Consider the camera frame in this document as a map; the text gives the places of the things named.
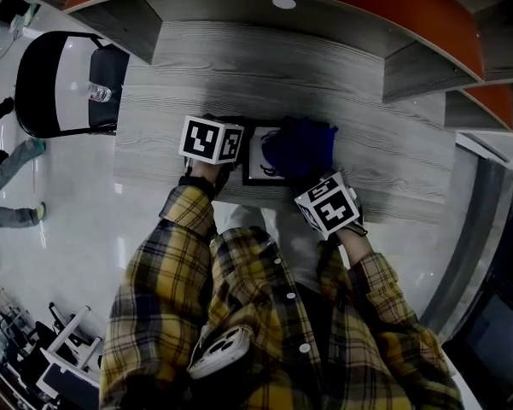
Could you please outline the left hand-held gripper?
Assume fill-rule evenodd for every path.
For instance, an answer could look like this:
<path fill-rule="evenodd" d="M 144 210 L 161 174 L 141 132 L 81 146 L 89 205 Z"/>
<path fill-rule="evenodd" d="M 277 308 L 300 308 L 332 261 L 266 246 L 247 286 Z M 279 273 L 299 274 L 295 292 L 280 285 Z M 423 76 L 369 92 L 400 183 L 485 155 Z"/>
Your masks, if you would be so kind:
<path fill-rule="evenodd" d="M 186 115 L 178 153 L 184 157 L 184 173 L 190 176 L 193 161 L 220 167 L 217 186 L 224 186 L 238 165 L 242 152 L 244 127 L 221 120 L 211 114 L 203 117 Z"/>

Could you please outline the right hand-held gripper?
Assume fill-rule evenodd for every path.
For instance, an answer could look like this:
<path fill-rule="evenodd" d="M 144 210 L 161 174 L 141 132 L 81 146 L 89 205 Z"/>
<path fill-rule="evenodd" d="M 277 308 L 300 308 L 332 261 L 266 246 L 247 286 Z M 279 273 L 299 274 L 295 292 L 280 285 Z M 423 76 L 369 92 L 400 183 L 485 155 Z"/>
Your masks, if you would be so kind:
<path fill-rule="evenodd" d="M 306 222 L 324 236 L 362 222 L 362 209 L 353 187 L 344 183 L 340 172 L 322 178 L 294 199 Z"/>

